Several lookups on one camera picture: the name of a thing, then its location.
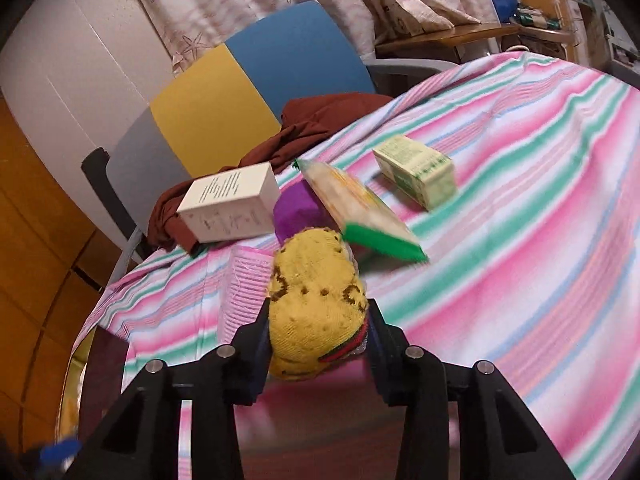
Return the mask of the striped pink green tablecloth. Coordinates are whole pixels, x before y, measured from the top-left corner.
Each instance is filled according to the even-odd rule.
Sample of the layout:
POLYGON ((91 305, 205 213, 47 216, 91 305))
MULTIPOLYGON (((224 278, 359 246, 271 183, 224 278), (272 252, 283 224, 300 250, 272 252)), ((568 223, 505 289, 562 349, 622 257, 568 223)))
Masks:
MULTIPOLYGON (((639 90, 533 53, 439 74, 305 154, 370 186, 427 264, 354 249, 367 293, 445 362, 486 359, 576 479, 608 479, 639 433, 639 90), (372 150, 403 134, 448 155, 457 193, 426 212, 372 150)), ((232 247, 163 249, 107 286, 94 326, 128 342, 122 388, 150 359, 195 361, 221 334, 232 247)), ((353 360, 309 382, 269 379, 235 409, 247 479, 393 479, 404 411, 353 360)))

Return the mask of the wooden side desk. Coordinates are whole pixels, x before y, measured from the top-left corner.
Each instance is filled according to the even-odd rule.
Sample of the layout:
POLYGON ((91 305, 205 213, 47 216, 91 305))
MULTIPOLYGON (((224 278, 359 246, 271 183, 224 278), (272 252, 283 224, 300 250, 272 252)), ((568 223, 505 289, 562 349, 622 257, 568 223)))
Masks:
POLYGON ((579 59, 579 39, 573 27, 574 13, 567 0, 518 2, 541 13, 533 26, 514 23, 461 25, 440 32, 424 32, 418 36, 386 41, 379 44, 375 52, 379 58, 418 58, 429 53, 433 56, 441 54, 444 58, 455 56, 460 61, 465 53, 471 53, 472 47, 479 47, 483 41, 491 47, 491 40, 494 40, 499 51, 524 44, 539 53, 577 64, 588 63, 579 59))

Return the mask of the yellow knitted toy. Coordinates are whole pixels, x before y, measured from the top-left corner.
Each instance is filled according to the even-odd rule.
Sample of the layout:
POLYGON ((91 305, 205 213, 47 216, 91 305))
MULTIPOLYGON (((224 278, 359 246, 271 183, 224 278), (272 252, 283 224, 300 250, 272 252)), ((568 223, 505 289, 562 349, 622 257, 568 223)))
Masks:
POLYGON ((274 254, 268 285, 271 376, 299 382, 359 356, 369 301, 341 234, 306 229, 274 254))

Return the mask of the green white small box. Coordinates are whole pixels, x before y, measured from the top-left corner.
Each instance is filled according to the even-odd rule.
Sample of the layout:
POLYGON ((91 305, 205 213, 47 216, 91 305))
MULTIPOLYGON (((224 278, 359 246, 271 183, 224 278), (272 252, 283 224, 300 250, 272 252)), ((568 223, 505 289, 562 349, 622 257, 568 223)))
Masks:
POLYGON ((382 174, 427 211, 457 193, 450 157, 408 136, 392 136, 372 152, 382 174))

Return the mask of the pink ribbed pack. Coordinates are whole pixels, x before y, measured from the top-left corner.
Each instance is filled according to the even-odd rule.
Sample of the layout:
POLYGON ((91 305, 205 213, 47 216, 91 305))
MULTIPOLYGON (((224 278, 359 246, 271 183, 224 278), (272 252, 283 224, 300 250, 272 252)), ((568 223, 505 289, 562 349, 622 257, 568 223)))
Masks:
POLYGON ((218 318, 218 342, 230 344, 236 331, 258 317, 272 271, 270 252, 234 246, 224 280, 218 318))

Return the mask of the snack packet green edge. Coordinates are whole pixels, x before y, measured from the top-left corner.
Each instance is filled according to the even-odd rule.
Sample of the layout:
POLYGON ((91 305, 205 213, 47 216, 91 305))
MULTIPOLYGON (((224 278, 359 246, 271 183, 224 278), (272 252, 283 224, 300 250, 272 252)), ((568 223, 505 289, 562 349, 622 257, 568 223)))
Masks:
POLYGON ((420 240, 367 185, 326 162, 296 159, 303 175, 343 240, 402 261, 428 260, 420 240))

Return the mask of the dark red cloth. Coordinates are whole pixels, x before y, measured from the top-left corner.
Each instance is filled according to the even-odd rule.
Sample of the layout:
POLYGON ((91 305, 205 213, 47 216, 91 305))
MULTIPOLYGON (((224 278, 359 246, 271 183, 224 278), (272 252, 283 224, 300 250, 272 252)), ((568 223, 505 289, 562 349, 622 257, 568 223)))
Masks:
MULTIPOLYGON (((288 101, 281 115, 280 131, 252 148, 240 159, 238 166, 270 162, 273 172, 280 174, 296 157, 391 100, 385 94, 348 92, 288 101)), ((200 250, 200 242, 177 214, 192 182, 188 179, 166 188, 157 199, 146 234, 152 248, 170 252, 180 247, 190 255, 200 250)))

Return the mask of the wooden wardrobe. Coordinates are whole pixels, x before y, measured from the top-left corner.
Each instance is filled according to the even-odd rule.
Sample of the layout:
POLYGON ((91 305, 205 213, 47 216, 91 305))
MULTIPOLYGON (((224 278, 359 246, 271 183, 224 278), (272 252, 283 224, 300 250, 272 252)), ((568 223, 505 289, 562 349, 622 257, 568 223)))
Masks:
POLYGON ((73 342, 118 248, 80 211, 1 109, 1 435, 52 441, 73 342))

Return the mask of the grey yellow blue chair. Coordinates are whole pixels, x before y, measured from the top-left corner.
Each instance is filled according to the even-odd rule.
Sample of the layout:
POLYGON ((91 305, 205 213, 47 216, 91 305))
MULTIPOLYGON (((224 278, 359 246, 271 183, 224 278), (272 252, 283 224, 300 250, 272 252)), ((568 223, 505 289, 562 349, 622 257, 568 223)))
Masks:
POLYGON ((424 80, 451 68, 424 58, 363 61, 319 3, 273 13, 207 51, 160 92, 116 143, 81 163, 93 192, 127 237, 110 280, 122 278, 145 241, 160 194, 242 156, 281 128, 288 101, 375 92, 376 76, 424 80))

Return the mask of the beige cardboard box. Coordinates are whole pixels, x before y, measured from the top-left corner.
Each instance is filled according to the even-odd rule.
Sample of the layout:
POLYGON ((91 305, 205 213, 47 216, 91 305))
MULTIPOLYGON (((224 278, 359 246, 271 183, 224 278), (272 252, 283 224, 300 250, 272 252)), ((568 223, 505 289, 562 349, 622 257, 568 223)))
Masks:
POLYGON ((273 232, 280 188, 269 162, 194 180, 177 208, 201 243, 226 242, 273 232))

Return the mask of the blue desk fan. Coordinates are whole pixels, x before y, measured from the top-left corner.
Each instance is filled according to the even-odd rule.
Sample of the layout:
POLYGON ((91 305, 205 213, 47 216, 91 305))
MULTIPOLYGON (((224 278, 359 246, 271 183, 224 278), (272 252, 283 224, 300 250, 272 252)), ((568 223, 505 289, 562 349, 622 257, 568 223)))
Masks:
POLYGON ((491 0, 491 3, 501 24, 508 24, 516 17, 518 0, 491 0))

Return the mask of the gold metal tin tray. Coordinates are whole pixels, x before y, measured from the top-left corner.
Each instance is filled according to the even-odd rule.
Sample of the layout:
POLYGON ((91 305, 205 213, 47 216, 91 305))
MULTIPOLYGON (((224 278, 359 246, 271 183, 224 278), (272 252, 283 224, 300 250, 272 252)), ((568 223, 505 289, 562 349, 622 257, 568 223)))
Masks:
POLYGON ((68 360, 56 419, 55 441, 78 435, 82 383, 95 333, 94 328, 90 330, 68 360))

